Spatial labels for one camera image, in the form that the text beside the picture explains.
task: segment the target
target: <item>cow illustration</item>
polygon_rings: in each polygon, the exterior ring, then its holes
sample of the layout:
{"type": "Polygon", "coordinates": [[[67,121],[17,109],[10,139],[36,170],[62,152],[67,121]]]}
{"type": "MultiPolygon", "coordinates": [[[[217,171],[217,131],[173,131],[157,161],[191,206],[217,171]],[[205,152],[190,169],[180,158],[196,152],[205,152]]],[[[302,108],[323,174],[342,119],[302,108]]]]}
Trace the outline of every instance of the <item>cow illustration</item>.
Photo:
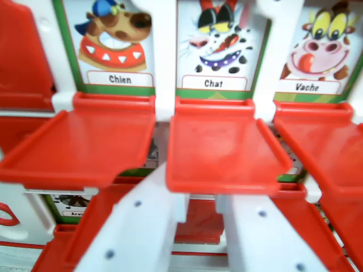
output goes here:
{"type": "Polygon", "coordinates": [[[349,20],[348,2],[342,1],[331,9],[323,8],[309,15],[309,23],[302,26],[307,31],[289,55],[281,79],[290,73],[302,79],[325,80],[333,76],[342,80],[348,76],[347,60],[350,42],[348,34],[355,31],[358,17],[349,20]]]}
{"type": "Polygon", "coordinates": [[[250,6],[246,4],[242,14],[237,18],[237,0],[226,0],[221,6],[213,6],[212,0],[200,0],[202,12],[197,20],[197,33],[187,41],[187,48],[181,50],[180,57],[196,53],[200,64],[195,71],[203,69],[218,71],[222,67],[230,67],[229,73],[237,73],[237,64],[247,63],[242,50],[253,50],[248,46],[246,35],[241,31],[247,25],[250,6]]]}
{"type": "Polygon", "coordinates": [[[137,72],[146,69],[140,44],[151,30],[151,17],[131,13],[114,0],[97,0],[88,22],[75,25],[83,36],[79,59],[107,71],[137,72]]]}

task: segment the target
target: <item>purple collar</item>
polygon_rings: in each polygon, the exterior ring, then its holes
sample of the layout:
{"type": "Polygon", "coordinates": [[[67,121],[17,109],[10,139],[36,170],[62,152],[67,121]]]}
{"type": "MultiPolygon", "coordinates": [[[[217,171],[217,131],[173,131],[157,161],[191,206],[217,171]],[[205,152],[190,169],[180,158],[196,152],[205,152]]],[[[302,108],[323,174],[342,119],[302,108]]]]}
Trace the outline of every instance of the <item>purple collar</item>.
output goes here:
{"type": "Polygon", "coordinates": [[[237,50],[236,52],[232,53],[232,54],[228,54],[226,55],[223,59],[218,59],[216,61],[209,61],[203,57],[200,57],[200,60],[202,61],[203,64],[208,65],[210,67],[223,67],[226,66],[228,64],[231,64],[232,62],[234,62],[237,57],[240,54],[240,50],[237,50]]]}

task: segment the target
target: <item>cow horn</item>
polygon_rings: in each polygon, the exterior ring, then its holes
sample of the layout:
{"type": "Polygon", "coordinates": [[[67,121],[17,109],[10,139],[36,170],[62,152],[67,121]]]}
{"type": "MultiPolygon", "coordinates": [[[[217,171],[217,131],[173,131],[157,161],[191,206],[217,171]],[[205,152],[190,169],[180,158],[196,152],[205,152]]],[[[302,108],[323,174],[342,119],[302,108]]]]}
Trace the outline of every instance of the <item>cow horn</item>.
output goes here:
{"type": "Polygon", "coordinates": [[[349,27],[353,27],[357,23],[358,20],[359,20],[359,16],[358,15],[355,15],[353,18],[351,18],[348,21],[348,26],[349,27]]]}
{"type": "Polygon", "coordinates": [[[309,23],[313,24],[315,21],[315,14],[312,10],[309,11],[309,23]]]}

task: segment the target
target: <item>red plastic panel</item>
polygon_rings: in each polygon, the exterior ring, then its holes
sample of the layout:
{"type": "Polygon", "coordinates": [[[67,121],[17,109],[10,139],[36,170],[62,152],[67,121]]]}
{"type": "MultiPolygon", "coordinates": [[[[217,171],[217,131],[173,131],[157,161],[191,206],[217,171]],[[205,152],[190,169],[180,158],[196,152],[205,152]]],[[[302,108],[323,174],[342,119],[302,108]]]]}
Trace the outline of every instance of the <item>red plastic panel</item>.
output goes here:
{"type": "Polygon", "coordinates": [[[75,230],[74,225],[57,225],[54,229],[54,239],[47,243],[39,256],[32,272],[71,272],[74,267],[65,267],[63,263],[64,250],[75,230]]]}
{"type": "Polygon", "coordinates": [[[106,187],[146,160],[155,125],[155,97],[77,94],[0,163],[0,180],[27,188],[106,187]]]}
{"type": "Polygon", "coordinates": [[[11,227],[19,224],[19,220],[6,204],[0,202],[0,211],[3,211],[11,216],[11,219],[5,219],[0,216],[0,225],[11,227]]]}
{"type": "Polygon", "coordinates": [[[48,120],[48,118],[0,117],[0,147],[4,154],[48,120]]]}
{"type": "Polygon", "coordinates": [[[323,194],[322,209],[344,243],[348,256],[363,271],[363,200],[338,200],[323,194]]]}
{"type": "Polygon", "coordinates": [[[271,199],[290,224],[311,246],[329,271],[353,272],[342,248],[315,205],[305,201],[305,193],[300,195],[296,193],[295,198],[292,198],[290,190],[284,191],[285,188],[279,192],[278,197],[271,199]]]}
{"type": "Polygon", "coordinates": [[[198,194],[275,194],[291,161],[252,100],[176,100],[167,186],[198,194]]]}
{"type": "Polygon", "coordinates": [[[223,216],[216,213],[214,200],[191,199],[187,221],[178,224],[175,242],[218,244],[223,230],[223,216]]]}
{"type": "Polygon", "coordinates": [[[275,127],[318,182],[336,197],[363,197],[363,126],[348,104],[280,103],[275,127]]]}
{"type": "Polygon", "coordinates": [[[0,0],[0,107],[52,109],[53,79],[28,7],[0,0]]]}
{"type": "Polygon", "coordinates": [[[110,215],[114,204],[118,203],[134,186],[132,184],[111,185],[92,198],[78,224],[74,237],[65,250],[67,267],[74,267],[79,262],[110,215]]]}

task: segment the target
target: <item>cow tongue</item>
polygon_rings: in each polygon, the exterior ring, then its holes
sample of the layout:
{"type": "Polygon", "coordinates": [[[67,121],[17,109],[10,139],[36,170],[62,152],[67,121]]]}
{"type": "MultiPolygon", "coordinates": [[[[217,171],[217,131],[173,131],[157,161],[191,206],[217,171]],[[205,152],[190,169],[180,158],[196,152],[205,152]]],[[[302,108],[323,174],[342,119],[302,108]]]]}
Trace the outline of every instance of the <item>cow tongue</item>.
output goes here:
{"type": "Polygon", "coordinates": [[[314,55],[311,53],[304,54],[298,64],[298,68],[300,71],[304,73],[310,73],[311,65],[313,65],[314,62],[314,55]]]}

